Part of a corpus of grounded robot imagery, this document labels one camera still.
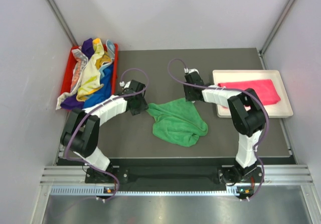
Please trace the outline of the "green towel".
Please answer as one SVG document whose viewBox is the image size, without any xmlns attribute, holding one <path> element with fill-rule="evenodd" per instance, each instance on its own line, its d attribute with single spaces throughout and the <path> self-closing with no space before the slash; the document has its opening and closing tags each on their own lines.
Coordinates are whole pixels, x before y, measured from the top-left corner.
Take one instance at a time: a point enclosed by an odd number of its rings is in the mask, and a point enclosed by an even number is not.
<svg viewBox="0 0 321 224">
<path fill-rule="evenodd" d="M 208 133 L 208 125 L 194 104 L 184 98 L 162 104 L 150 103 L 147 112 L 155 121 L 153 135 L 171 144 L 191 147 Z"/>
</svg>

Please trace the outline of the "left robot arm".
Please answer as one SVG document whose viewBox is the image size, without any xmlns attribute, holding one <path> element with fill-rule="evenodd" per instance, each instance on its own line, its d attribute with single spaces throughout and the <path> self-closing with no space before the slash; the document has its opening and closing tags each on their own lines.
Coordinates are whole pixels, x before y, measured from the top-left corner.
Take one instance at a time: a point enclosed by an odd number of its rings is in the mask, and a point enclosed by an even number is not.
<svg viewBox="0 0 321 224">
<path fill-rule="evenodd" d="M 98 148 L 100 127 L 127 111 L 135 116 L 148 109 L 145 84 L 136 80 L 121 84 L 122 92 L 106 101 L 86 109 L 73 109 L 60 137 L 60 143 L 79 156 L 80 161 L 96 169 L 96 176 L 103 182 L 110 181 L 114 171 L 110 160 Z"/>
</svg>

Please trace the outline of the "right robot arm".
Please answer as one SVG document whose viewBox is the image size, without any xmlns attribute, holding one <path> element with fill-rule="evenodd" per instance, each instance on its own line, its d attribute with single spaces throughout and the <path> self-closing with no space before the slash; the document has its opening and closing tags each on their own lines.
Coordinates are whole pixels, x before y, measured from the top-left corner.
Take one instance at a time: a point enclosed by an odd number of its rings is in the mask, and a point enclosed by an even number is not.
<svg viewBox="0 0 321 224">
<path fill-rule="evenodd" d="M 257 166 L 257 146 L 268 120 L 255 90 L 228 90 L 216 85 L 205 85 L 198 70 L 185 68 L 184 72 L 187 101 L 213 103 L 229 110 L 233 126 L 239 134 L 234 176 L 241 182 L 247 181 Z"/>
</svg>

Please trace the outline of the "blue towel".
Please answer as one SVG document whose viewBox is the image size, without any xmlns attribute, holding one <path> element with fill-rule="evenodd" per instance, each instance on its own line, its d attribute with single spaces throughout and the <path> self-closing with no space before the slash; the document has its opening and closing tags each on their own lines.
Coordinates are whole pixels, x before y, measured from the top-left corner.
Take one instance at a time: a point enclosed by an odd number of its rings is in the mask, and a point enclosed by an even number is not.
<svg viewBox="0 0 321 224">
<path fill-rule="evenodd" d="M 99 69 L 101 73 L 100 84 L 103 86 L 95 93 L 93 93 L 83 104 L 83 108 L 88 108 L 99 104 L 111 96 L 111 80 L 113 76 L 113 64 L 109 66 L 102 66 Z"/>
</svg>

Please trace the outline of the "yellow patterned towel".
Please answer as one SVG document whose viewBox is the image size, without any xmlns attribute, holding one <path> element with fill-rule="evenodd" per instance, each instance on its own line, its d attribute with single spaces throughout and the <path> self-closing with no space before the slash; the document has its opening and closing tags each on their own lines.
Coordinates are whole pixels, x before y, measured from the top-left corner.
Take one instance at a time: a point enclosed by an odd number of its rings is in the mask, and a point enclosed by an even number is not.
<svg viewBox="0 0 321 224">
<path fill-rule="evenodd" d="M 78 101 L 86 101 L 91 94 L 101 89 L 104 84 L 100 83 L 101 72 L 99 69 L 102 66 L 109 66 L 112 64 L 112 59 L 104 50 L 103 44 L 99 38 L 92 41 L 94 54 L 90 57 L 85 69 L 81 85 L 78 88 L 76 99 Z"/>
</svg>

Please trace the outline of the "purple towel front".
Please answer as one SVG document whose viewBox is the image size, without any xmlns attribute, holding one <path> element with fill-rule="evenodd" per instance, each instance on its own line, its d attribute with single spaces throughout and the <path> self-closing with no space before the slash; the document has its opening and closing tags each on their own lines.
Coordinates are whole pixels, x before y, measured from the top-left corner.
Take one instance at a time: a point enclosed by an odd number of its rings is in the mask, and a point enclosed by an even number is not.
<svg viewBox="0 0 321 224">
<path fill-rule="evenodd" d="M 75 108 L 82 109 L 84 106 L 83 101 L 77 100 L 77 94 L 67 97 L 64 101 L 61 102 L 60 107 L 66 110 L 73 110 Z"/>
</svg>

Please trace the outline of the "purple towel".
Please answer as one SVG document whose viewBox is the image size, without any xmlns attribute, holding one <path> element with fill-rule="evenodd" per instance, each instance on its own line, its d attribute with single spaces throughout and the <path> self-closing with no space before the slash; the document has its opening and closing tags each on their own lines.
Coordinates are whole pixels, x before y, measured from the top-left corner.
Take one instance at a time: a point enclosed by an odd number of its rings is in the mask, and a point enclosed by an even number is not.
<svg viewBox="0 0 321 224">
<path fill-rule="evenodd" d="M 84 106 L 83 101 L 77 100 L 77 94 L 67 97 L 64 101 L 61 102 L 60 107 L 66 110 L 73 110 L 75 108 L 82 109 Z"/>
<path fill-rule="evenodd" d="M 87 56 L 88 59 L 91 58 L 91 56 L 94 54 L 94 49 L 93 49 L 93 39 L 89 38 L 85 40 L 82 44 L 81 51 L 82 53 Z"/>
</svg>

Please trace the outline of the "white patterned towel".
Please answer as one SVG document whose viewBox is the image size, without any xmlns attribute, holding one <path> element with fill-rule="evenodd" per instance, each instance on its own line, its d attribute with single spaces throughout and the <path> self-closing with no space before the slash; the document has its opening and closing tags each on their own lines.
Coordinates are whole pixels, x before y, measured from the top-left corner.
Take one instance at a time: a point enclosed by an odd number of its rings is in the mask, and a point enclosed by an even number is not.
<svg viewBox="0 0 321 224">
<path fill-rule="evenodd" d="M 67 61 L 67 66 L 62 82 L 61 93 L 57 98 L 56 110 L 61 109 L 60 104 L 67 97 L 77 94 L 81 85 L 83 71 L 88 64 L 88 58 L 79 47 L 73 47 Z"/>
</svg>

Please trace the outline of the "red plastic bin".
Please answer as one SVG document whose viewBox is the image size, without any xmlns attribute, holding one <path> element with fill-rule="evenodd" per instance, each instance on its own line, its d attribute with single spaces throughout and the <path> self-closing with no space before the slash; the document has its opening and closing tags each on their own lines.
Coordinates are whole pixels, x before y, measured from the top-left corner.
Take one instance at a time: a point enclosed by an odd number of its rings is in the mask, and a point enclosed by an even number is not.
<svg viewBox="0 0 321 224">
<path fill-rule="evenodd" d="M 90 108 L 115 93 L 118 46 L 88 39 L 70 50 L 56 110 Z"/>
</svg>

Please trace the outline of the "purple towel back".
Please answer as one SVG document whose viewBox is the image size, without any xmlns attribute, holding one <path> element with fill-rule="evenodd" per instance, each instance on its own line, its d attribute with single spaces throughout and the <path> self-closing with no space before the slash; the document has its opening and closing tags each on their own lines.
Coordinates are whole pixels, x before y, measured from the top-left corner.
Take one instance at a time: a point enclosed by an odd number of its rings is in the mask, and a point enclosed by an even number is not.
<svg viewBox="0 0 321 224">
<path fill-rule="evenodd" d="M 94 49 L 93 49 L 93 39 L 89 38 L 85 40 L 82 44 L 81 51 L 82 53 L 87 56 L 88 59 L 91 58 L 91 56 L 94 54 Z"/>
</svg>

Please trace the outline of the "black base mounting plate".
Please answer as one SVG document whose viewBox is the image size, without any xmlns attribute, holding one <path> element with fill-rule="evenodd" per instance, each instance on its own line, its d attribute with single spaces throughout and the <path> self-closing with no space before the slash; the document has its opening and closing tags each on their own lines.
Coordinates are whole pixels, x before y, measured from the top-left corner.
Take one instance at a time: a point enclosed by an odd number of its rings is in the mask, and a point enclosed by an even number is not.
<svg viewBox="0 0 321 224">
<path fill-rule="evenodd" d="M 108 168 L 121 191 L 217 191 L 226 185 L 258 184 L 262 170 L 240 176 L 234 158 L 113 158 Z"/>
</svg>

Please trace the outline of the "aluminium frame rail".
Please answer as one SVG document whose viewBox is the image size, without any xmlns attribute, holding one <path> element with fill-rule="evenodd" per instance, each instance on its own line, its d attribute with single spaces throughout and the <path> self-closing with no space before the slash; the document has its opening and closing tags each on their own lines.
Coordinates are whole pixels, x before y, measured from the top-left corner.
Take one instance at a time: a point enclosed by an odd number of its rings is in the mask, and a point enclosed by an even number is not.
<svg viewBox="0 0 321 224">
<path fill-rule="evenodd" d="M 266 165 L 236 179 L 231 166 L 116 167 L 104 176 L 86 166 L 46 167 L 40 186 L 53 196 L 107 200 L 120 196 L 235 196 L 248 199 L 264 186 L 310 186 L 304 165 Z"/>
</svg>

